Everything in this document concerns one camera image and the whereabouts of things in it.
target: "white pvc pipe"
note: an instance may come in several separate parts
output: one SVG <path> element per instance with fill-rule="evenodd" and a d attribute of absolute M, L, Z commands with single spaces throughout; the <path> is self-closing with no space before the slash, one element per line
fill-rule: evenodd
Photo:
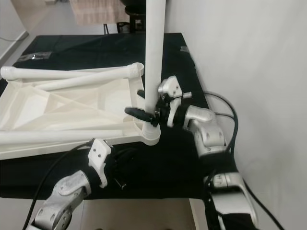
<path fill-rule="evenodd" d="M 161 84 L 165 5 L 166 0 L 146 2 L 145 111 L 151 114 L 154 113 Z M 144 124 L 142 131 L 150 139 L 160 135 L 160 128 L 154 128 L 149 123 Z"/>
<path fill-rule="evenodd" d="M 0 132 L 0 145 L 83 141 L 122 136 L 122 130 L 2 131 Z"/>
<path fill-rule="evenodd" d="M 13 66 L 3 66 L 0 75 L 3 79 L 13 81 L 17 79 L 69 79 L 93 74 L 83 71 L 62 71 L 47 69 L 20 69 Z"/>
<path fill-rule="evenodd" d="M 65 89 L 69 87 L 96 84 L 101 81 L 115 80 L 121 78 L 137 78 L 140 75 L 137 64 L 128 65 L 123 68 L 109 70 L 100 73 L 94 73 L 91 75 L 81 76 L 77 78 L 58 80 L 51 83 L 37 85 L 36 88 L 51 91 L 58 89 Z"/>

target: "black tablecloth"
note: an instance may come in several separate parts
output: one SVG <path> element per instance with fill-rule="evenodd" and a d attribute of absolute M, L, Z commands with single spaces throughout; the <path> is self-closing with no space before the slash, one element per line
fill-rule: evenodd
<path fill-rule="evenodd" d="M 47 59 L 17 62 L 18 68 L 91 69 L 145 63 L 144 34 L 38 36 L 23 55 L 50 52 Z M 176 75 L 184 92 L 201 91 L 194 62 L 181 34 L 166 34 L 162 79 Z M 0 81 L 0 94 L 6 82 Z M 199 94 L 194 105 L 208 107 Z M 133 147 L 136 171 L 127 169 L 127 186 L 121 190 L 115 182 L 105 189 L 93 186 L 89 199 L 98 198 L 201 198 L 202 175 L 193 136 L 181 128 L 161 126 L 157 145 L 130 143 L 115 146 L 117 150 Z M 61 153 L 0 161 L 0 196 L 32 198 L 47 168 Z M 80 150 L 64 159 L 46 181 L 40 198 L 47 198 L 54 184 L 88 164 L 88 150 Z"/>

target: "metal bracket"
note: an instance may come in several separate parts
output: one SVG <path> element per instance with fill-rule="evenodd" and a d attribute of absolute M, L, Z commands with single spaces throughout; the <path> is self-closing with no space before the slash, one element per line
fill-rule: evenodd
<path fill-rule="evenodd" d="M 185 122 L 183 125 L 183 128 L 185 130 L 190 130 L 191 132 L 193 132 L 193 130 L 191 130 L 191 127 L 189 127 L 189 123 L 191 120 L 197 120 L 203 123 L 212 122 L 214 124 L 217 124 L 215 119 L 215 113 L 213 111 L 211 111 L 210 109 L 199 108 L 193 105 L 190 105 L 188 107 Z"/>
<path fill-rule="evenodd" d="M 167 126 L 168 127 L 173 127 L 174 126 L 174 117 L 176 114 L 176 111 L 178 107 L 181 105 L 181 98 L 176 98 L 172 100 L 169 104 L 170 111 L 169 111 L 169 116 L 167 120 Z"/>
<path fill-rule="evenodd" d="M 93 167 L 100 180 L 101 180 L 101 188 L 104 188 L 107 186 L 107 179 L 105 175 L 105 160 L 107 155 L 111 153 L 111 148 L 107 144 L 106 141 L 102 139 L 95 139 L 93 142 L 93 145 L 90 149 L 90 153 L 88 154 L 88 165 Z"/>
<path fill-rule="evenodd" d="M 198 156 L 201 157 L 203 155 L 225 151 L 224 134 L 222 129 L 216 123 L 213 112 L 208 112 L 207 110 L 198 112 L 199 113 L 193 114 L 187 113 L 190 118 L 187 123 L 187 129 L 194 135 Z"/>
<path fill-rule="evenodd" d="M 172 76 L 163 80 L 158 88 L 158 92 L 161 96 L 168 94 L 170 98 L 177 98 L 182 96 L 182 90 L 176 76 Z"/>
<path fill-rule="evenodd" d="M 91 186 L 82 171 L 78 171 L 71 176 L 64 177 L 62 180 L 60 180 L 60 182 L 59 194 L 62 196 L 69 196 L 81 187 L 84 187 L 86 194 L 89 195 L 92 193 Z"/>

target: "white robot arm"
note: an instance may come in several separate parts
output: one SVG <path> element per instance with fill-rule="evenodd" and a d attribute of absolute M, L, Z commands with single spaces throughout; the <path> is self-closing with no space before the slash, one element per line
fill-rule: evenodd
<path fill-rule="evenodd" d="M 159 123 L 167 123 L 169 127 L 179 125 L 194 135 L 204 168 L 203 201 L 209 230 L 241 230 L 246 226 L 254 229 L 258 225 L 255 209 L 233 158 L 225 152 L 224 134 L 217 124 L 215 113 L 183 105 L 182 99 L 191 97 L 191 93 L 182 92 L 175 76 L 164 80 L 158 91 L 160 99 L 154 115 L 138 108 L 126 108 L 125 112 L 153 126 Z M 99 176 L 101 188 L 107 186 L 104 167 L 110 153 L 111 147 L 105 141 L 94 140 L 89 152 L 89 166 Z M 82 171 L 61 179 L 27 230 L 65 230 L 73 210 L 90 193 L 90 182 Z"/>
<path fill-rule="evenodd" d="M 95 139 L 88 154 L 89 166 L 100 178 L 101 188 L 107 186 L 105 160 L 111 147 L 102 139 Z M 74 209 L 91 194 L 88 176 L 79 170 L 56 183 L 51 196 L 39 209 L 27 230 L 65 230 Z"/>

